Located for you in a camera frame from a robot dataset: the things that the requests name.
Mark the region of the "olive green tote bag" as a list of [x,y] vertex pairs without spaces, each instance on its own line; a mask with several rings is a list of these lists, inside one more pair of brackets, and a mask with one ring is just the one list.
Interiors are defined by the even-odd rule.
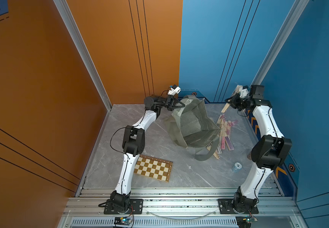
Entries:
[[171,140],[183,148],[195,148],[194,158],[206,161],[216,152],[220,128],[206,111],[205,100],[186,95],[181,102],[185,108],[173,110],[164,120]]

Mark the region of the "purple patterned folding fan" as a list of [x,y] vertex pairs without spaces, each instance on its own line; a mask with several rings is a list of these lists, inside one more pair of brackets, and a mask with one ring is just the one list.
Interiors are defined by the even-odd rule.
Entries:
[[222,154],[222,149],[221,149],[221,138],[219,138],[219,141],[218,141],[218,147],[217,147],[216,152],[217,152],[217,154]]

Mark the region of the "light wooden folding fan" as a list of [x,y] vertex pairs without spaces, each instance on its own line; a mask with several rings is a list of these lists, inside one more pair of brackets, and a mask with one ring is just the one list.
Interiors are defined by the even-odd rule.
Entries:
[[219,117],[218,117],[218,120],[216,122],[216,125],[217,126],[221,126],[222,122],[223,122],[223,119],[224,119],[224,114],[221,114]]

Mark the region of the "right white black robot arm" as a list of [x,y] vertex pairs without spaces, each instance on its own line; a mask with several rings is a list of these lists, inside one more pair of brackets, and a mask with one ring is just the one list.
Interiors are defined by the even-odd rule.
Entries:
[[268,176],[280,167],[292,147],[292,141],[279,130],[270,101],[264,99],[263,85],[237,86],[227,103],[238,111],[248,110],[255,117],[260,140],[250,155],[251,170],[232,200],[235,213],[251,212],[259,203],[258,194]]

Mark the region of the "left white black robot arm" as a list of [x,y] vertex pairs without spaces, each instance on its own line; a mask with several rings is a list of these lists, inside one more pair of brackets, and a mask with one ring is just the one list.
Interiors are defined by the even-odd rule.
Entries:
[[130,193],[136,163],[145,148],[145,132],[157,120],[164,107],[169,111],[184,108],[185,104],[174,95],[167,97],[149,96],[144,99],[145,112],[133,125],[124,127],[122,151],[123,165],[119,181],[106,202],[109,210],[124,214],[131,209]]

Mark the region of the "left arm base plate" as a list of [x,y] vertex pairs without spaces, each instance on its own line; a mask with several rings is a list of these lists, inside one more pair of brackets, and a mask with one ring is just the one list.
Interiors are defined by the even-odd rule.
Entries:
[[124,203],[114,202],[113,200],[107,200],[105,204],[105,215],[119,215],[130,214],[134,215],[142,214],[143,212],[143,199],[129,199]]

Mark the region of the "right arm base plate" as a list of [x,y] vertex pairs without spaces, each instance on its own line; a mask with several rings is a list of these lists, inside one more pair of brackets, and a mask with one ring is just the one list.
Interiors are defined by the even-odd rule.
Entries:
[[234,201],[234,199],[218,199],[218,207],[221,214],[258,214],[256,199]]

